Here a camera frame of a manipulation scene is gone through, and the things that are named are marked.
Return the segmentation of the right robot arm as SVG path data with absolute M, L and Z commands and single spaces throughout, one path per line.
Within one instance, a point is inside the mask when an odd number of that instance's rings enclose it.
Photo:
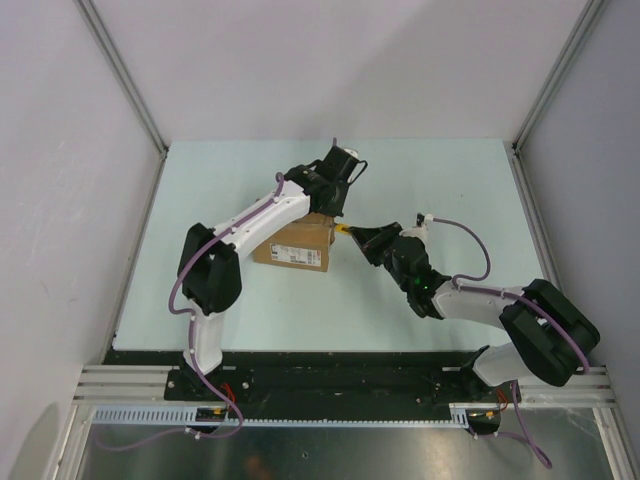
M 441 220 L 418 215 L 411 228 L 351 226 L 366 260 L 384 268 L 421 318 L 459 319 L 503 330 L 507 343 L 480 348 L 464 366 L 463 393 L 484 401 L 498 385 L 533 375 L 554 387 L 590 370 L 589 353 L 600 333 L 551 282 L 536 278 L 526 286 L 484 285 L 486 274 L 453 276 L 438 272 L 427 252 L 428 230 Z

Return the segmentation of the brown cardboard express box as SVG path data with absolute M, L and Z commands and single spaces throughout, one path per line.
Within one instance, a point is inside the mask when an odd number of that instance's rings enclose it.
M 264 265 L 325 273 L 335 241 L 335 219 L 310 213 L 297 219 L 261 243 L 252 253 Z

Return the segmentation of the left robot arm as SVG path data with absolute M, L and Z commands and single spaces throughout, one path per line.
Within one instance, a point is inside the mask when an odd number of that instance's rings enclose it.
M 169 298 L 173 315 L 189 316 L 183 356 L 192 368 L 186 387 L 197 398 L 221 387 L 215 370 L 223 360 L 225 312 L 242 292 L 241 262 L 269 237 L 309 214 L 341 217 L 348 190 L 368 167 L 355 150 L 332 146 L 326 156 L 275 174 L 275 189 L 212 228 L 196 223 L 187 232 Z

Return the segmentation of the yellow utility knife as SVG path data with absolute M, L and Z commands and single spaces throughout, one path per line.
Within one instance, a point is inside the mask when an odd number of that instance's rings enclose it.
M 340 234 L 348 235 L 348 236 L 351 235 L 350 227 L 348 225 L 346 225 L 346 224 L 343 224 L 343 223 L 336 223 L 334 225 L 334 230 L 335 230 L 336 233 L 340 233 Z

